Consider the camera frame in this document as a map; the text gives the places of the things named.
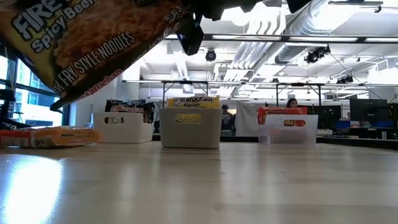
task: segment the window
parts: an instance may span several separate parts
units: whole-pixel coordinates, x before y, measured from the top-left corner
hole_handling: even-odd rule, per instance
[[[38,94],[37,93],[29,93],[27,95],[27,103],[31,105],[37,105]]]
[[[0,78],[6,80],[8,77],[8,59],[0,56]]]
[[[53,92],[21,60],[18,60],[17,83]]]
[[[17,88],[16,106],[20,113],[14,113],[12,118],[34,126],[61,126],[62,114],[50,111],[50,105],[57,100],[54,96]]]

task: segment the wooden table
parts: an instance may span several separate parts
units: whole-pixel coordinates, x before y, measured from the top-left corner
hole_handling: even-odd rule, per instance
[[[0,223],[397,223],[398,154],[160,142],[0,149]]]

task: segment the yellow package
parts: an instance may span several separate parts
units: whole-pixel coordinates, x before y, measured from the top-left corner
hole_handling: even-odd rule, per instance
[[[220,97],[181,97],[168,99],[169,108],[220,108]]]
[[[100,139],[100,133],[94,129],[68,126],[0,130],[0,146],[26,148],[73,147],[95,143]]]

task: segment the white pillar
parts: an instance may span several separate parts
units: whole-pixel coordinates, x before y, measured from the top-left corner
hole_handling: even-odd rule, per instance
[[[116,99],[118,79],[104,86],[94,95],[83,98],[70,105],[70,126],[83,126],[91,122],[91,112],[105,112],[106,100]]]
[[[139,80],[140,63],[132,64],[118,77],[116,100],[139,100],[139,83],[123,83],[123,80]]]

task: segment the security camera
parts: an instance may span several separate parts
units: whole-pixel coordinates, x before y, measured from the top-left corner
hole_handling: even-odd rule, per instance
[[[206,61],[208,62],[214,62],[216,60],[216,52],[214,49],[208,49],[206,53]]]

